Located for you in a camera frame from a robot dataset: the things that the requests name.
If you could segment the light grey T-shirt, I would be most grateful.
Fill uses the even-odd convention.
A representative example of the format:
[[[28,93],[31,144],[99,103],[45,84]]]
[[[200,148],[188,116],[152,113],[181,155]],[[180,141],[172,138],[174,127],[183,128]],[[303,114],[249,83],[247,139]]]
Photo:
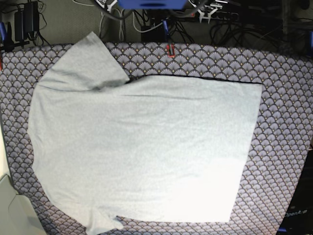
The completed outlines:
[[[89,235],[117,217],[228,222],[260,84],[155,75],[130,81],[94,33],[37,83],[28,134],[50,202]]]

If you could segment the red table clamp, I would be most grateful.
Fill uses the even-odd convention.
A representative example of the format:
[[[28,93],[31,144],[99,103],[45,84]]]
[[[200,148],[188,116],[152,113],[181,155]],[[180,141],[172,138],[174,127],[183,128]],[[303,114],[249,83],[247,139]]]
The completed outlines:
[[[175,46],[174,46],[174,44],[167,44],[166,50],[167,50],[168,57],[170,57],[170,58],[175,57]]]

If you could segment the black box under table edge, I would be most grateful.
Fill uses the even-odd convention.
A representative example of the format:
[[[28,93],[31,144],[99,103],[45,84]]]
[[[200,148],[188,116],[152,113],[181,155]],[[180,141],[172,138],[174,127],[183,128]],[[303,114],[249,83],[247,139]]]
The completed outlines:
[[[140,31],[143,31],[141,33],[141,41],[144,43],[148,42],[156,42],[156,43],[166,43],[168,42],[168,36],[166,35],[166,32],[164,30],[164,25],[163,23],[160,24],[159,27],[145,32],[148,29],[153,28],[151,25],[144,25],[141,27]]]

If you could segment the black power strip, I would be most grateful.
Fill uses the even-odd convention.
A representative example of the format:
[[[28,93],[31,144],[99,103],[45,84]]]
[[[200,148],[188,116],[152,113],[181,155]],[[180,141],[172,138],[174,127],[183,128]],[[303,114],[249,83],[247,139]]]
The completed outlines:
[[[209,17],[211,20],[218,20],[218,21],[238,21],[240,16],[238,13],[234,12],[227,12],[217,9],[213,14],[211,13],[213,10],[205,10],[204,12],[197,12],[192,14],[191,16],[187,17],[187,20],[196,20],[201,22],[208,21]]]

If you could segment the fan-patterned table cloth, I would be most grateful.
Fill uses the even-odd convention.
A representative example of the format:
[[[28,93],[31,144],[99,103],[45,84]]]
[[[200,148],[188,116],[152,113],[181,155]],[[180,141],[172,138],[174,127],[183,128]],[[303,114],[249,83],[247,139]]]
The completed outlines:
[[[313,137],[313,63],[306,58],[244,48],[176,44],[107,43],[132,78],[152,74],[218,78],[263,86],[259,117],[228,223],[139,222],[122,219],[115,235],[273,235],[299,182]],[[3,53],[0,116],[11,181],[26,196],[49,235],[83,235],[85,228],[45,196],[32,170],[28,113],[37,81],[69,45]]]

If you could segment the black power adapter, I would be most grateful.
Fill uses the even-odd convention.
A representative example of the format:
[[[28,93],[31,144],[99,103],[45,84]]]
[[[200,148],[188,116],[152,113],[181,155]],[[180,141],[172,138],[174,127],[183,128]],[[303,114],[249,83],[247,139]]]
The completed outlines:
[[[29,1],[19,8],[14,14],[15,41],[22,42],[26,39],[35,40],[39,31],[38,1]]]

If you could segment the beige chair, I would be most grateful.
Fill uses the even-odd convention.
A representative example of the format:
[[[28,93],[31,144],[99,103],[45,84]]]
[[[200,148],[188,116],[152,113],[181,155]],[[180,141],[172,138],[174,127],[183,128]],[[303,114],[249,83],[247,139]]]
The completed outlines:
[[[0,179],[0,233],[2,235],[45,235],[30,200],[17,194],[8,175]]]

